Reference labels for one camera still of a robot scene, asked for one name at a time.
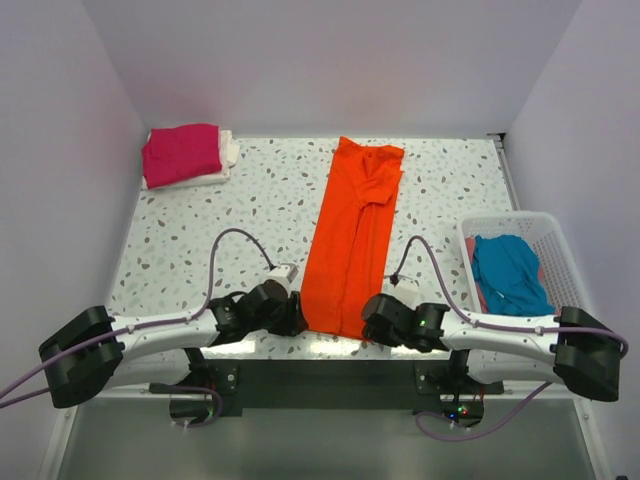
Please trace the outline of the orange t-shirt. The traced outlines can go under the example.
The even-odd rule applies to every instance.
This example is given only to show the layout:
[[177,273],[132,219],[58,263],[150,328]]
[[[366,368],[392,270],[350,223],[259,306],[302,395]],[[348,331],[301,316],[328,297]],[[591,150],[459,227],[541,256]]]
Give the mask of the orange t-shirt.
[[300,292],[310,330],[360,339],[381,292],[404,150],[339,140]]

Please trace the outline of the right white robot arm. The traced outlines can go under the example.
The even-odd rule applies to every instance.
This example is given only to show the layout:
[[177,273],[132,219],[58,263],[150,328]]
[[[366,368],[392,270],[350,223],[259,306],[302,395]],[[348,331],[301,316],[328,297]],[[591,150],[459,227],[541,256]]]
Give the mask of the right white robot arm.
[[559,314],[512,317],[463,312],[423,303],[411,308],[378,294],[362,311],[366,339],[421,353],[464,351],[445,369],[448,386],[469,392],[478,383],[507,380],[564,385],[583,398],[615,402],[626,341],[589,313],[564,307]]

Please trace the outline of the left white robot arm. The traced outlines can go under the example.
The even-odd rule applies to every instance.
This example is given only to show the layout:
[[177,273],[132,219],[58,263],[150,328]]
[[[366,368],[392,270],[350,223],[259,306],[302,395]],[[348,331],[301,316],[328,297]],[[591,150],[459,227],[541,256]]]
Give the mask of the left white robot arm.
[[62,409],[127,385],[211,388],[203,349],[259,330],[295,337],[307,327],[299,293],[267,280],[247,293],[214,298],[198,313],[123,317],[90,307],[43,342],[39,355],[52,403]]

